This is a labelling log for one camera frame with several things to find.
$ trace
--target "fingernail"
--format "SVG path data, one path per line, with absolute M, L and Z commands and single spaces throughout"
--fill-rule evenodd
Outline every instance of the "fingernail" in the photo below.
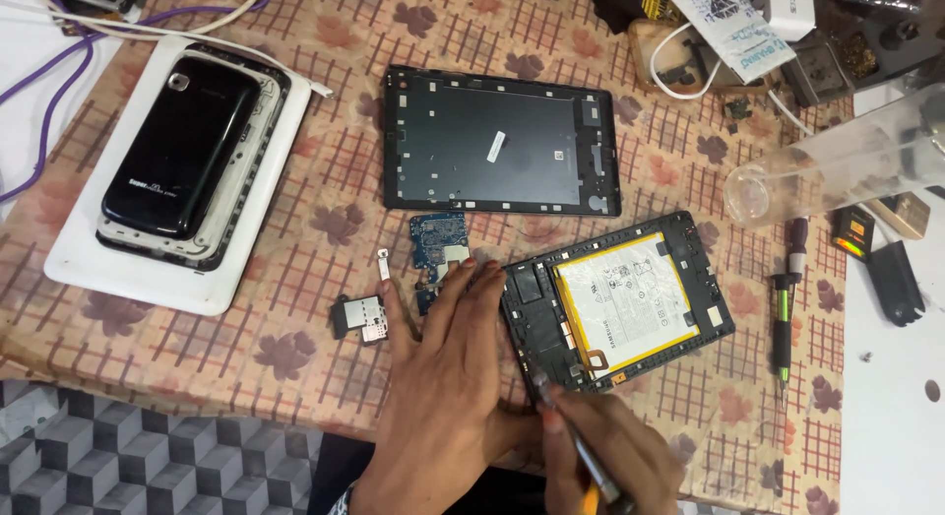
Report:
M 564 418 L 553 408 L 541 414 L 541 425 L 548 434 L 560 434 L 564 431 Z

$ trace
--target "tablet display assembly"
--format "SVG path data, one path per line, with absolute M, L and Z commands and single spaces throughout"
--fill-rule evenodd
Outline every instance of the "tablet display assembly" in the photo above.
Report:
M 505 267 L 502 310 L 528 366 L 601 392 L 735 332 L 689 212 Z
M 620 215 L 608 91 L 398 64 L 383 82 L 386 207 Z

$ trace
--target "table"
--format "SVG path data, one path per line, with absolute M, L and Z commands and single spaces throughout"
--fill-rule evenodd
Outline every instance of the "table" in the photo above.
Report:
M 151 0 L 148 13 L 207 1 Z M 0 235 L 0 375 L 52 380 L 176 414 L 250 414 L 371 438 L 387 388 L 386 344 L 332 340 L 327 314 L 341 292 L 373 291 L 380 247 L 390 250 L 396 279 L 412 284 L 417 277 L 406 227 L 412 214 L 380 205 L 384 67 L 602 87 L 616 99 L 623 217 L 469 214 L 473 255 L 510 261 L 689 209 L 739 330 L 616 391 L 686 464 L 682 494 L 740 510 L 832 512 L 846 260 L 828 245 L 825 220 L 813 219 L 785 412 L 765 359 L 772 307 L 766 278 L 784 257 L 785 232 L 734 227 L 722 201 L 729 170 L 796 140 L 797 129 L 763 96 L 752 99 L 754 116 L 729 135 L 723 98 L 687 102 L 645 93 L 626 39 L 609 35 L 592 9 L 589 0 L 275 0 L 222 30 L 335 88 L 340 99 L 313 99 L 243 283 L 220 317 L 82 291 L 41 274 L 148 57 L 148 45 L 125 45 Z M 801 118 L 821 128 L 851 113 L 846 99 Z M 504 397 L 521 404 L 525 393 L 504 336 L 497 345 Z M 289 358 L 277 354 L 289 349 Z

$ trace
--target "charger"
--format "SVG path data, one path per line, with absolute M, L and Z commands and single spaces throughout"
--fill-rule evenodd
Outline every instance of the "charger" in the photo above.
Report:
M 785 42 L 797 42 L 817 25 L 814 0 L 755 0 L 751 5 Z

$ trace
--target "floor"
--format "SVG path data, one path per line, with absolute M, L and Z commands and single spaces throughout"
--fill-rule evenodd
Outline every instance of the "floor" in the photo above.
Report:
M 321 515 L 373 454 L 314 429 L 175 418 L 25 381 L 0 382 L 0 444 L 7 438 L 0 515 Z M 521 486 L 524 502 L 540 505 L 537 477 L 490 470 L 481 482 Z M 462 512 L 495 512 L 472 505 Z M 703 514 L 737 515 L 679 502 L 678 515 Z

